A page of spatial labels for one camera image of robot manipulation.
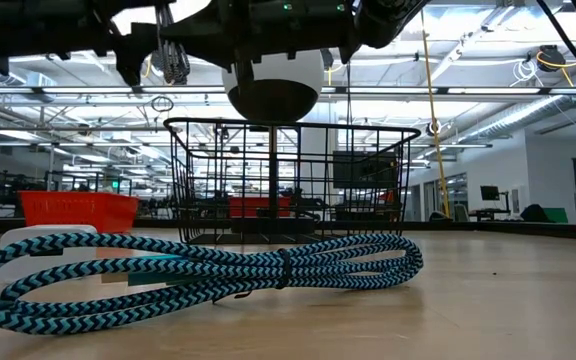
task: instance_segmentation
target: coiled cable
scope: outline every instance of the coiled cable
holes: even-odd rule
[[[237,254],[148,237],[69,233],[22,240],[0,249],[0,268],[16,258],[72,247],[114,247],[177,255],[79,262],[47,269],[7,286],[0,294],[0,328],[27,334],[98,331],[257,289],[322,287],[382,289],[410,280],[423,267],[419,248],[397,235],[356,235],[277,252]],[[401,257],[370,262],[351,258],[403,250]],[[359,273],[376,273],[362,275]],[[176,274],[182,285],[104,300],[39,303],[20,300],[64,280],[110,273]]]

